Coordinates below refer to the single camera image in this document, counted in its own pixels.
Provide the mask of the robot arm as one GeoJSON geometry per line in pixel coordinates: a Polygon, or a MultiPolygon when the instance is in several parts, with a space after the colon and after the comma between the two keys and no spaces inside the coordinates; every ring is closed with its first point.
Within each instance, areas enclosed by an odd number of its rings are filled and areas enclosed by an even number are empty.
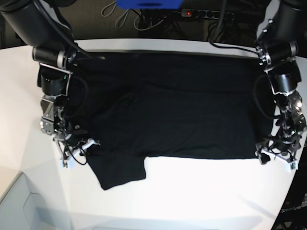
{"type": "Polygon", "coordinates": [[[285,170],[298,169],[296,152],[300,149],[300,139],[307,130],[307,122],[302,111],[302,97],[296,90],[301,82],[301,74],[295,57],[298,53],[297,38],[302,30],[302,22],[307,10],[305,0],[282,0],[273,18],[256,40],[256,54],[271,85],[279,115],[269,116],[256,101],[262,115],[275,119],[279,130],[275,136],[265,137],[256,144],[255,155],[261,164],[271,158],[280,160],[285,170]]]}
{"type": "Polygon", "coordinates": [[[89,87],[79,67],[82,59],[104,60],[75,42],[72,29],[51,0],[3,0],[0,13],[17,35],[33,48],[39,64],[37,85],[43,92],[40,128],[53,137],[65,168],[86,156],[96,141],[71,123],[84,108],[89,87]]]}

